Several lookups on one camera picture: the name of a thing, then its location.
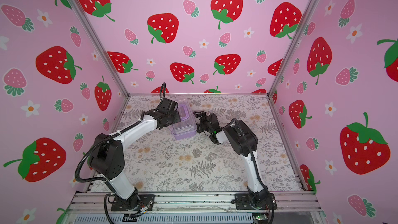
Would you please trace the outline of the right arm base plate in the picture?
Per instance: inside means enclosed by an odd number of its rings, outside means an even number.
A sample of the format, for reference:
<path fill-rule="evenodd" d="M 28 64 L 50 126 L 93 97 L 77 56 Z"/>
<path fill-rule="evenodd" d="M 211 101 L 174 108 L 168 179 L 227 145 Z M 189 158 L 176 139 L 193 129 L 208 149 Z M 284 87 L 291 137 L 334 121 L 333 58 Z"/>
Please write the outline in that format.
<path fill-rule="evenodd" d="M 237 210 L 277 210 L 275 196 L 270 194 L 265 199 L 256 201 L 250 194 L 235 194 L 234 199 L 231 200 Z"/>

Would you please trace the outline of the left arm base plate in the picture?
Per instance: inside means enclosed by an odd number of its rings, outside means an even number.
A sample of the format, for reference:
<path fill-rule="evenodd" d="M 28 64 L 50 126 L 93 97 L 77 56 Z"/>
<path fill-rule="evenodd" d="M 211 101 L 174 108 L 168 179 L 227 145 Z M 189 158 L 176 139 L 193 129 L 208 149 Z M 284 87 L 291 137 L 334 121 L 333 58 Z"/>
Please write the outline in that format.
<path fill-rule="evenodd" d="M 133 211 L 138 212 L 141 209 L 146 211 L 152 211 L 155 195 L 132 195 L 129 199 L 123 200 L 118 196 L 115 196 L 113 200 L 109 200 L 108 203 L 112 204 L 111 211 L 122 212 L 122 211 Z"/>

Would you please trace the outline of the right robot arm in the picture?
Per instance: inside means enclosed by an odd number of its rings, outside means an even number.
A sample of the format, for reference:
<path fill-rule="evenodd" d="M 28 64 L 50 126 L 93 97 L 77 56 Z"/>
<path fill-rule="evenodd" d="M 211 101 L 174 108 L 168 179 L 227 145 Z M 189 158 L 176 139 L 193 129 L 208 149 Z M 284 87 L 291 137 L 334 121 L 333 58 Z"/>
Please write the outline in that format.
<path fill-rule="evenodd" d="M 271 195 L 262 181 L 258 167 L 259 141 L 254 132 L 242 120 L 236 118 L 221 127 L 214 113 L 207 115 L 205 112 L 194 112 L 193 114 L 199 119 L 197 133 L 204 132 L 216 145 L 230 143 L 235 153 L 242 157 L 247 172 L 249 200 L 254 207 L 263 205 Z"/>

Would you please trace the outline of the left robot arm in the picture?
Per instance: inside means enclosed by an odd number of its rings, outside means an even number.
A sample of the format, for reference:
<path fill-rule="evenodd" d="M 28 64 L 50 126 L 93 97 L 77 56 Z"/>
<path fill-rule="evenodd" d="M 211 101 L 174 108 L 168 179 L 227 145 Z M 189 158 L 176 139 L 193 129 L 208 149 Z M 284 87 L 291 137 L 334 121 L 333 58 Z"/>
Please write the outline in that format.
<path fill-rule="evenodd" d="M 162 98 L 155 109 L 142 112 L 140 119 L 132 125 L 111 135 L 98 135 L 94 144 L 78 163 L 75 180 L 79 183 L 102 181 L 115 195 L 117 201 L 124 204 L 127 209 L 135 208 L 140 200 L 138 190 L 125 173 L 124 152 L 144 135 L 181 122 L 178 107 L 176 101 Z M 80 176 L 80 171 L 86 161 L 97 172 L 97 177 L 82 178 Z"/>

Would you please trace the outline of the purple plastic tool box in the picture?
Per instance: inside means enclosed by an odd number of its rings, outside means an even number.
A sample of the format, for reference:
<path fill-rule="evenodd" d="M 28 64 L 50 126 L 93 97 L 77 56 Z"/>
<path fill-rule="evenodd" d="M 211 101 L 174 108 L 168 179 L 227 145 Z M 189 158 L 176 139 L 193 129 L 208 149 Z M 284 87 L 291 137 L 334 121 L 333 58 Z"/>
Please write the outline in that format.
<path fill-rule="evenodd" d="M 177 103 L 180 122 L 170 126 L 171 134 L 176 140 L 191 138 L 197 134 L 196 117 L 187 99 L 180 99 Z"/>

